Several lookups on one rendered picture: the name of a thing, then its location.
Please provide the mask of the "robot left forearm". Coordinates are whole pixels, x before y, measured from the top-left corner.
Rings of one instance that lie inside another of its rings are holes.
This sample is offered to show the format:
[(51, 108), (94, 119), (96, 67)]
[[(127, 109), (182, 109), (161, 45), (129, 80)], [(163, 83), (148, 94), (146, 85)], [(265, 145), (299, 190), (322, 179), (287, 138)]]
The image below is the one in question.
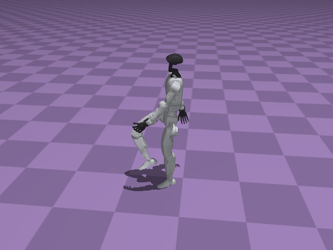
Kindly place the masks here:
[(159, 118), (159, 116), (161, 116), (165, 112), (166, 108), (167, 106), (165, 104), (160, 105), (160, 107), (157, 108), (152, 115), (150, 115), (149, 119), (145, 123), (148, 126), (151, 125), (153, 122), (156, 121), (157, 118)]

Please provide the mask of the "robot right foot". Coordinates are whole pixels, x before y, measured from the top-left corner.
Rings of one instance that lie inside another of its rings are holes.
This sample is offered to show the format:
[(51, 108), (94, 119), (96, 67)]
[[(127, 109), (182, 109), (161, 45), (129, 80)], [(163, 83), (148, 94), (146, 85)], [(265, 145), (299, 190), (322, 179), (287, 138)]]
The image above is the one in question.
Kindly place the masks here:
[[(148, 160), (149, 161), (149, 160)], [(157, 160), (156, 159), (154, 159), (154, 158), (152, 158), (152, 159), (150, 159), (150, 162), (144, 162), (144, 164), (142, 165), (142, 166), (140, 166), (139, 167), (139, 170), (143, 170), (143, 169), (146, 169), (147, 167), (149, 167), (149, 166), (152, 166), (152, 165), (154, 165), (154, 164), (156, 164), (157, 163)]]

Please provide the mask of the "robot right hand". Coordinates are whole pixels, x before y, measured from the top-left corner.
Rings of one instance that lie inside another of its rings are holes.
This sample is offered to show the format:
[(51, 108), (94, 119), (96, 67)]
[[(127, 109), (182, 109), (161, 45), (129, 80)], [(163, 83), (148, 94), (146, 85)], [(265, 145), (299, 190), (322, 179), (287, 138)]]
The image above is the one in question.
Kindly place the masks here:
[[(186, 113), (186, 111), (185, 111), (185, 106), (184, 106), (184, 110), (180, 110), (179, 109), (179, 115), (178, 115), (178, 121), (179, 121), (179, 118), (181, 118), (181, 124), (183, 124), (182, 123), (182, 118), (183, 118), (183, 122), (184, 122), (184, 124), (185, 124), (185, 121), (186, 121), (186, 118), (187, 118), (187, 120), (188, 120), (188, 117), (187, 117), (187, 113)], [(184, 118), (185, 118), (185, 121), (184, 121)], [(189, 122), (189, 120), (188, 120), (188, 122)], [(187, 121), (186, 121), (186, 123), (187, 123)]]

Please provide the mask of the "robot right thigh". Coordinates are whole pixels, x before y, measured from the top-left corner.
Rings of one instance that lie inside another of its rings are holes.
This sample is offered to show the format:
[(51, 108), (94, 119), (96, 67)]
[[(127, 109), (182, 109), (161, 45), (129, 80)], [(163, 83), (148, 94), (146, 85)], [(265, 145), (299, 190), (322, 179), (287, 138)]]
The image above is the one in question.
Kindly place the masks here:
[[(147, 116), (145, 116), (144, 118), (142, 118), (138, 123), (143, 122), (145, 119), (149, 118), (150, 115), (152, 115), (153, 113), (154, 113), (154, 112), (149, 113)], [(158, 119), (163, 123), (163, 115), (164, 115), (164, 114), (162, 114), (161, 116), (159, 116), (159, 118), (157, 118), (156, 121), (153, 122), (151, 125), (156, 124), (156, 122), (158, 122)], [(135, 126), (137, 126), (137, 124), (136, 124)], [(140, 137), (141, 135), (142, 135), (142, 132), (141, 132), (141, 133), (138, 133), (138, 132), (136, 132), (136, 130), (134, 130), (134, 129), (132, 130), (132, 136), (133, 136), (133, 137), (138, 138), (138, 137)]]

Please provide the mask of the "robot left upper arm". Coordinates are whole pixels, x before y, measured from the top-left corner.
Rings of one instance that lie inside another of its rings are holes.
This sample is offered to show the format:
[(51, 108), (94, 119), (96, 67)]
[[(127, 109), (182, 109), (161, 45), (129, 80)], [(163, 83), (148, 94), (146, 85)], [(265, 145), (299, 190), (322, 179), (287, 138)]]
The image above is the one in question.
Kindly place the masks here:
[(169, 91), (165, 97), (165, 101), (161, 101), (159, 102), (159, 107), (162, 104), (165, 104), (167, 106), (167, 108), (169, 107), (169, 105), (171, 104), (172, 100), (174, 99), (174, 97), (176, 96), (176, 94), (180, 91), (180, 83), (177, 81), (174, 81), (169, 88)]

